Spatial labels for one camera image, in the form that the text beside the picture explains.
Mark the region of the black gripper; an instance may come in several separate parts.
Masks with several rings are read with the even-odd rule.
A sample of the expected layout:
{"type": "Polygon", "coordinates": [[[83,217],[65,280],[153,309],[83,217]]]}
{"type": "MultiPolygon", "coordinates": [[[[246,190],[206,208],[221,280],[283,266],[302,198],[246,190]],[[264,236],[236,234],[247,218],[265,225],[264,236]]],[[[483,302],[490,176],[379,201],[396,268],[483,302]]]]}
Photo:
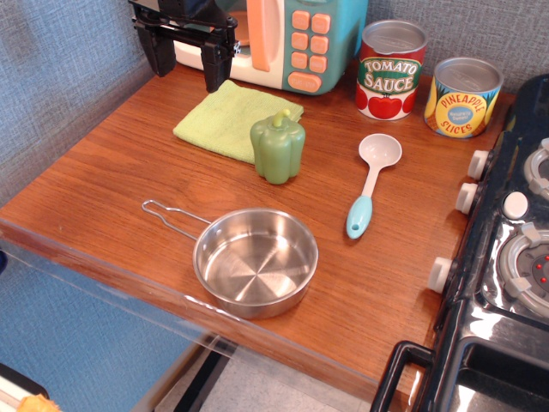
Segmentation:
{"type": "Polygon", "coordinates": [[[173,41],[200,46],[209,93],[231,75],[238,22],[216,1],[130,1],[135,28],[152,71],[158,77],[176,65],[173,41]]]}

